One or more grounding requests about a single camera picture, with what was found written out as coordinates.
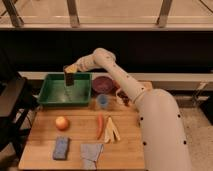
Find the gray cloth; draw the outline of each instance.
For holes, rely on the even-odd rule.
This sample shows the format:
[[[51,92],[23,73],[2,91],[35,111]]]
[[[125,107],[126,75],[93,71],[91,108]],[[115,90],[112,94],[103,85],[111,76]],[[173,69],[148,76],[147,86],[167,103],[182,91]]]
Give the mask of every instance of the gray cloth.
[[[81,144],[81,157],[83,158],[85,170],[96,170],[95,162],[98,161],[103,151],[103,144]]]
[[[84,169],[85,170],[96,170],[95,162],[87,159],[83,159]]]

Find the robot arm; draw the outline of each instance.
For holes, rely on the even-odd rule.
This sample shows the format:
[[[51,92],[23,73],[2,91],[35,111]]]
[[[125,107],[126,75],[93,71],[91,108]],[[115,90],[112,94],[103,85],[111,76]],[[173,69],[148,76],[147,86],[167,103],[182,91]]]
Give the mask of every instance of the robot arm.
[[[139,110],[145,165],[149,171],[190,171],[186,136],[178,105],[168,92],[146,88],[115,63],[115,55],[98,48],[80,58],[79,71],[104,68]]]
[[[146,88],[120,68],[115,63],[115,55],[105,49],[98,48],[92,55],[80,58],[77,62],[77,68],[80,71],[89,71],[95,68],[104,68],[114,80],[121,86],[123,91],[133,103],[146,91]]]

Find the green tray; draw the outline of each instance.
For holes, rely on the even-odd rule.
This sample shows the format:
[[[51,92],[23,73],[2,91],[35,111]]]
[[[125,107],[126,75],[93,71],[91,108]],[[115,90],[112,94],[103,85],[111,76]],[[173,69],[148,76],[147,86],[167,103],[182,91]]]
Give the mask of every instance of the green tray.
[[[75,73],[74,85],[66,86],[64,74],[48,74],[38,103],[48,107],[87,106],[91,98],[91,74]]]

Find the purple bowl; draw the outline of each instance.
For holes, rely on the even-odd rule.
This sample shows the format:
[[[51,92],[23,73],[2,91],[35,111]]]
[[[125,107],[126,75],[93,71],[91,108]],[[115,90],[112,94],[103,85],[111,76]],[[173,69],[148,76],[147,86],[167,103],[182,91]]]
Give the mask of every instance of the purple bowl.
[[[114,88],[114,84],[111,78],[99,76],[92,81],[92,88],[97,93],[107,94]]]

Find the wooden cutting board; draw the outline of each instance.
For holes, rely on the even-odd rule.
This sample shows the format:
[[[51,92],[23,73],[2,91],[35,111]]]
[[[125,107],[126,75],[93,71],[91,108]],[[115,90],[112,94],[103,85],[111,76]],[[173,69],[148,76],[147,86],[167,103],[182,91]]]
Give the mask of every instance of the wooden cutting board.
[[[116,103],[110,96],[107,110],[101,110],[95,98],[88,107],[83,108],[49,108],[37,113],[19,163],[21,170],[81,170],[83,163],[80,154],[82,143],[104,143],[104,134],[96,140],[97,115],[103,114],[105,121],[111,116],[117,126],[121,141],[104,144],[104,150],[97,162],[97,169],[135,170],[144,169],[144,154],[139,116],[134,105],[129,107]],[[71,125],[66,131],[55,127],[57,116],[66,116]],[[72,140],[66,161],[55,161],[52,153],[57,136],[67,136]]]

